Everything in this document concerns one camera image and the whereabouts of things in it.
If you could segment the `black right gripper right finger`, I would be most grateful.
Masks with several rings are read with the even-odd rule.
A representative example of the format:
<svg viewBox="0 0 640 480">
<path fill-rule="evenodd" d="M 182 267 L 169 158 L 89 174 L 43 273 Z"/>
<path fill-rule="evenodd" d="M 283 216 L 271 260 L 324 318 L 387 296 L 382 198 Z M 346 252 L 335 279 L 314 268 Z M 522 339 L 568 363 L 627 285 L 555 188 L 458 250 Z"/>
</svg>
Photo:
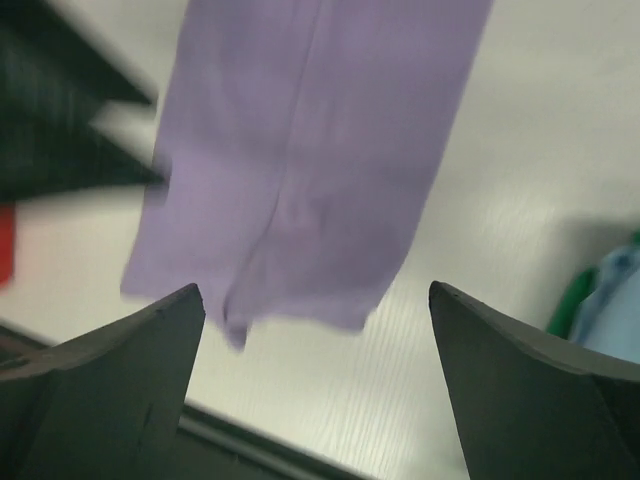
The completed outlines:
<svg viewBox="0 0 640 480">
<path fill-rule="evenodd" d="M 636 479 L 639 367 L 433 282 L 429 310 L 472 479 Z"/>
</svg>

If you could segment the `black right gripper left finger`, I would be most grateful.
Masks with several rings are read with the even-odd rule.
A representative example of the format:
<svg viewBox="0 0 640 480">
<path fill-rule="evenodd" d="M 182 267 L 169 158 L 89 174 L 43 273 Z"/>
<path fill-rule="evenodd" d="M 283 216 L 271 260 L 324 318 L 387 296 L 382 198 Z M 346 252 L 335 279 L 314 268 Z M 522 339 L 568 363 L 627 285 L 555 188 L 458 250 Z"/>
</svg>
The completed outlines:
<svg viewBox="0 0 640 480">
<path fill-rule="evenodd" d="M 161 478 L 204 320 L 190 284 L 51 347 L 2 329 L 2 478 Z"/>
</svg>

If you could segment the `lilac t shirt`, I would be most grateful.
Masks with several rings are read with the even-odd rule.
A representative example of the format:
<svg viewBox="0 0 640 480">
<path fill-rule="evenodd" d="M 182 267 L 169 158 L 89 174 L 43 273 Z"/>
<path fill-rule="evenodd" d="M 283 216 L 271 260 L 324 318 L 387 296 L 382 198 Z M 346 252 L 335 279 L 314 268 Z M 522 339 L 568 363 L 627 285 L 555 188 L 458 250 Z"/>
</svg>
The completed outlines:
<svg viewBox="0 0 640 480">
<path fill-rule="evenodd" d="M 126 295 L 193 283 L 235 347 L 270 316 L 361 330 L 403 264 L 491 3 L 192 1 Z"/>
</svg>

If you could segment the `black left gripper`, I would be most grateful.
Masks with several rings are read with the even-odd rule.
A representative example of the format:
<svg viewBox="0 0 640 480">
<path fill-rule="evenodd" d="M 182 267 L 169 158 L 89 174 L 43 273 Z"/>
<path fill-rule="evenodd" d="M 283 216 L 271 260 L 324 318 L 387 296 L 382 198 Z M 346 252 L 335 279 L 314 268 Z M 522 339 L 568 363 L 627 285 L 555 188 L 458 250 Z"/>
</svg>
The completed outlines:
<svg viewBox="0 0 640 480">
<path fill-rule="evenodd" d="M 2 2 L 2 202 L 164 184 L 92 127 L 112 102 L 153 109 L 156 99 L 49 2 Z"/>
</svg>

